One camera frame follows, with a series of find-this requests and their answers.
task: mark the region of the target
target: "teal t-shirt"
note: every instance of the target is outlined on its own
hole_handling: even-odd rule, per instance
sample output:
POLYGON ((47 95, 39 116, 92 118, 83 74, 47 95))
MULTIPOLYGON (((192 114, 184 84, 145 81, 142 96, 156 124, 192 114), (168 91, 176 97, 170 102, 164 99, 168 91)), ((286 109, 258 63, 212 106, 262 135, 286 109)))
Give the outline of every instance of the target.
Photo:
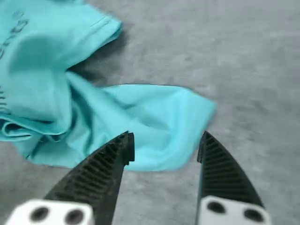
POLYGON ((80 0, 0 0, 0 24, 0 140, 25 159, 74 167, 128 130, 135 161, 127 169, 188 161, 213 102, 181 87, 94 87, 67 71, 116 39, 119 20, 80 0))

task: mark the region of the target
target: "screw hole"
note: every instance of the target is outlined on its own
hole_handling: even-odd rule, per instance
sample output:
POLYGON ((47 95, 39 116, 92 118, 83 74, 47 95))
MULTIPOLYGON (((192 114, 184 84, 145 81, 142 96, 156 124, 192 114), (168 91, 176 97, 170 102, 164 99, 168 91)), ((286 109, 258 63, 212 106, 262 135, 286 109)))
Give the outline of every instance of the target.
POLYGON ((39 207, 37 209, 35 209, 31 216, 30 216, 30 219, 33 221, 33 222, 40 222, 42 220, 44 220, 47 215, 49 213, 49 209, 46 208, 46 207, 39 207))
POLYGON ((218 202, 208 203, 207 208, 215 213, 225 213, 224 206, 218 202))
POLYGON ((66 216, 66 223, 69 225, 77 225, 83 220, 83 212, 81 210, 72 210, 66 216))
POLYGON ((244 211, 244 217, 255 221, 255 222, 263 222, 263 216, 260 212, 258 212, 257 210, 252 210, 252 209, 247 209, 244 211))

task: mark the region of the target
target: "gray carpet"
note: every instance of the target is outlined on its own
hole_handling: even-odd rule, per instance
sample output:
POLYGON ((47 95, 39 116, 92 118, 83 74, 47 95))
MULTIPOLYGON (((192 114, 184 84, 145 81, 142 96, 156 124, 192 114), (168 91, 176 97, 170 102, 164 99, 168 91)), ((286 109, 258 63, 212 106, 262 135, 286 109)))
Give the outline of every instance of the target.
MULTIPOLYGON (((94 0, 124 22, 119 40, 74 68, 97 85, 190 87, 218 103, 208 130, 233 154, 276 225, 300 220, 300 1, 94 0)), ((0 224, 68 170, 0 146, 0 224)), ((114 225, 192 225, 199 165, 125 172, 114 225)))

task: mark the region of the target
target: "teal cloth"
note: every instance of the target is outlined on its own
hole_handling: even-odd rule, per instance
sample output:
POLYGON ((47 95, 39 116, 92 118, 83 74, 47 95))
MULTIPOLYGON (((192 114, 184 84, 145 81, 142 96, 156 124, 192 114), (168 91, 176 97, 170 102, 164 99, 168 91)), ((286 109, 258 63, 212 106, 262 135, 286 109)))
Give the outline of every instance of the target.
POLYGON ((94 87, 67 69, 116 39, 121 22, 75 0, 0 0, 0 140, 25 159, 74 167, 122 132, 127 169, 173 170, 196 149, 215 104, 173 86, 94 87))

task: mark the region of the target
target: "crumpled fabric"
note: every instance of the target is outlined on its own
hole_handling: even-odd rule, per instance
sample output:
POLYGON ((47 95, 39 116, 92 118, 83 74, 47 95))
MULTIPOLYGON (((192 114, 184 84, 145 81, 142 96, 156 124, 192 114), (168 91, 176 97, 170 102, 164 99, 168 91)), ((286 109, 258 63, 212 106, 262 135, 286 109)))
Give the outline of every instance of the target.
POLYGON ((215 104, 174 86, 95 87, 67 69, 121 32, 80 0, 0 0, 0 141, 41 165, 74 167, 119 134, 127 169, 174 170, 196 149, 215 104))

